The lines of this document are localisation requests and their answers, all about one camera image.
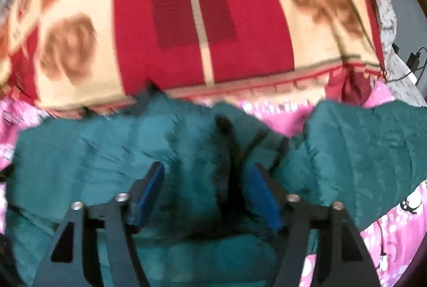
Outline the red cream rose blanket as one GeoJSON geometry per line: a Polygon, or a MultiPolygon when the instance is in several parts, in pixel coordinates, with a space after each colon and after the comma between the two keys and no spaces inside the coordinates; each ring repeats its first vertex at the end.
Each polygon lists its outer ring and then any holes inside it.
{"type": "Polygon", "coordinates": [[[364,103],[385,75],[375,0],[13,0],[1,95],[57,114],[175,98],[364,103]]]}

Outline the black power adapter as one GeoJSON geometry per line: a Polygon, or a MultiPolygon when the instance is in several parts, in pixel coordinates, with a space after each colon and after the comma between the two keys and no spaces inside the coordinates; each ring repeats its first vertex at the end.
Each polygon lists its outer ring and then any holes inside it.
{"type": "Polygon", "coordinates": [[[417,51],[416,53],[411,52],[408,60],[406,61],[406,65],[410,69],[410,71],[415,72],[418,69],[420,64],[421,53],[417,51]]]}

